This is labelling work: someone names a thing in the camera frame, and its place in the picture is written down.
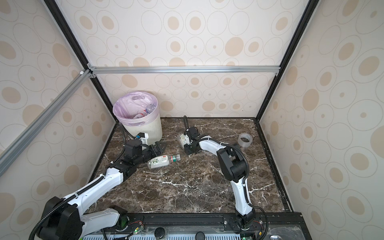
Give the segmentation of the white bottle green leaf label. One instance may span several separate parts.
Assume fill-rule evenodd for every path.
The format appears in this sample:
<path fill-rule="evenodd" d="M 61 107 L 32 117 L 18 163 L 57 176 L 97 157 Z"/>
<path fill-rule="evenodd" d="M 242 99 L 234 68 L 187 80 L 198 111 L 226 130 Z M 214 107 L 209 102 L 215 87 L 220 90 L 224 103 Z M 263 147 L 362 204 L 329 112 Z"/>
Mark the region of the white bottle green leaf label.
<path fill-rule="evenodd" d="M 155 157 L 147 162 L 147 166 L 149 169 L 156 169 L 160 167 L 165 167 L 170 165 L 173 162 L 177 162 L 181 160 L 181 156 L 177 155 L 162 155 Z"/>

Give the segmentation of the white bin with purple bag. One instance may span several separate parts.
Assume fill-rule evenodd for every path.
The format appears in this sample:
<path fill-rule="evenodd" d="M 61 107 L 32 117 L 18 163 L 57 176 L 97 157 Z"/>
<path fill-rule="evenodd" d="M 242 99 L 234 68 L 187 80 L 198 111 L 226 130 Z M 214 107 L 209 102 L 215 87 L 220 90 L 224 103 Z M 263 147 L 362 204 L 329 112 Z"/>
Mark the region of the white bin with purple bag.
<path fill-rule="evenodd" d="M 150 104 L 156 104 L 154 112 L 146 117 L 134 119 L 138 113 L 145 111 Z M 148 92 L 132 92 L 119 98 L 114 106 L 115 117 L 123 124 L 124 128 L 133 136 L 138 133 L 149 135 L 148 145 L 160 141 L 163 136 L 160 105 L 157 98 Z"/>

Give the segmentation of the white bottle red cap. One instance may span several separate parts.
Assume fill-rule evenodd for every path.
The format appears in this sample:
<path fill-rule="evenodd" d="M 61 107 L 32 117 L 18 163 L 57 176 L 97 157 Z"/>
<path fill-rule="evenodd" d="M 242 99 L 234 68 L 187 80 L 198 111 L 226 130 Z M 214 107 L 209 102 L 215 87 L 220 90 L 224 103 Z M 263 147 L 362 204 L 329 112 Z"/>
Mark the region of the white bottle red cap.
<path fill-rule="evenodd" d="M 148 115 L 148 113 L 146 111 L 142 111 L 142 112 L 138 113 L 137 115 L 135 115 L 134 119 L 140 119 L 140 118 L 146 117 L 147 115 Z"/>

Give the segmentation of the clear bottle blue label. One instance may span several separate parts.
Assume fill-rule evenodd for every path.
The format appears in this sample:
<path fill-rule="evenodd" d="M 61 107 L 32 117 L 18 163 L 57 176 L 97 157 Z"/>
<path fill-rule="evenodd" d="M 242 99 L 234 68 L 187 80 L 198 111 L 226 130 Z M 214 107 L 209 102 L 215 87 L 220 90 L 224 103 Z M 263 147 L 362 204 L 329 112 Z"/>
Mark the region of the clear bottle blue label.
<path fill-rule="evenodd" d="M 150 104 L 146 107 L 146 112 L 147 114 L 150 114 L 152 112 L 154 112 L 157 108 L 157 105 L 156 104 Z"/>

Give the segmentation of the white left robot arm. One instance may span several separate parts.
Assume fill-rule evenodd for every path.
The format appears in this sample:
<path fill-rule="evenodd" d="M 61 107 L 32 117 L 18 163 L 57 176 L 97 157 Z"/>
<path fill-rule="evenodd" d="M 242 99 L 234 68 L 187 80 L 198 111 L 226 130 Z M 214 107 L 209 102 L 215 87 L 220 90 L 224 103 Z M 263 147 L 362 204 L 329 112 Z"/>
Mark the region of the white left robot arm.
<path fill-rule="evenodd" d="M 105 172 L 79 190 L 63 198 L 53 197 L 45 205 L 40 221 L 32 229 L 29 239 L 79 240 L 97 230 L 115 226 L 124 210 L 114 207 L 86 214 L 91 205 L 137 171 L 137 166 L 162 156 L 165 142 L 143 143 L 144 133 L 123 140 L 123 149 Z"/>

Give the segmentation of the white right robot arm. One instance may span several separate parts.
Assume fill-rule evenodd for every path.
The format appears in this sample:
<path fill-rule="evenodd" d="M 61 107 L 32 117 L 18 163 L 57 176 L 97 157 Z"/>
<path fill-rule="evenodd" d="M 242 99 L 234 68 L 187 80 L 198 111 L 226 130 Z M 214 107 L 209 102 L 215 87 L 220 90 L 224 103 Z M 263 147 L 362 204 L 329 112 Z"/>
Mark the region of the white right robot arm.
<path fill-rule="evenodd" d="M 256 210 L 259 210 L 265 219 L 261 224 L 261 238 L 263 238 L 269 229 L 268 216 L 263 208 L 254 206 L 250 200 L 248 189 L 250 166 L 240 146 L 223 143 L 210 136 L 201 135 L 197 127 L 189 125 L 187 116 L 183 116 L 183 123 L 185 132 L 178 136 L 178 140 L 185 153 L 191 155 L 206 151 L 218 157 L 222 174 L 231 183 L 233 189 L 239 227 L 245 230 L 252 223 L 255 223 L 257 221 Z"/>

